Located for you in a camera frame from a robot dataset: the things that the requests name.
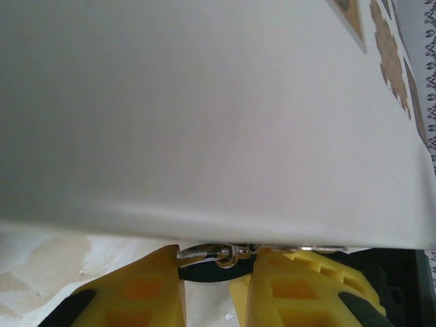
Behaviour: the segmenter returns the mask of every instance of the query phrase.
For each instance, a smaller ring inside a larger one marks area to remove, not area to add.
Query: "yellow plastic block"
[[[185,284],[178,279],[178,245],[145,258],[78,288],[96,295],[73,327],[184,327]]]
[[[259,255],[251,277],[230,282],[242,327],[361,327],[340,292],[365,298],[386,314],[361,272],[313,252]]]

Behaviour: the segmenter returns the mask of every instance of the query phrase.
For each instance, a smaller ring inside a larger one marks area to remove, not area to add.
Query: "yellow plastic part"
[[[242,327],[361,327],[339,292],[365,298],[386,315],[361,272],[314,252],[259,255],[251,277],[230,282]]]
[[[185,283],[178,279],[178,245],[145,258],[78,288],[96,295],[73,327],[184,327]]]

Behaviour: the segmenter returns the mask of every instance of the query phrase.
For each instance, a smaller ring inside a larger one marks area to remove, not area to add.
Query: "white surface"
[[[3,1],[0,217],[435,247],[429,154],[361,8],[366,54],[325,1]]]
[[[150,238],[0,233],[0,326],[35,327],[77,287],[174,244]],[[191,246],[181,242],[182,248]],[[227,283],[185,283],[187,327],[238,327]]]

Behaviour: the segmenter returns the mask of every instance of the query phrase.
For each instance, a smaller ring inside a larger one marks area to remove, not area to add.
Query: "stained white surface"
[[[35,327],[77,287],[176,241],[0,233],[0,326]],[[182,248],[193,245],[180,242]],[[187,327],[238,327],[227,283],[185,284]]]
[[[3,1],[0,219],[434,247],[429,154],[360,2],[366,54],[325,1]]]

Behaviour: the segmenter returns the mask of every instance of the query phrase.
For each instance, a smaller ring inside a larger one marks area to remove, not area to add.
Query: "black object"
[[[38,327],[70,327],[94,296],[93,290],[68,296]]]
[[[394,326],[436,326],[433,278],[424,251],[369,249],[324,255],[363,273]]]
[[[394,327],[373,305],[351,293],[341,292],[339,298],[363,327]]]
[[[199,283],[215,283],[218,281],[229,281],[253,272],[256,256],[250,259],[238,260],[235,266],[223,269],[218,267],[215,262],[203,262],[192,266],[179,268],[178,277],[186,281],[197,281]]]

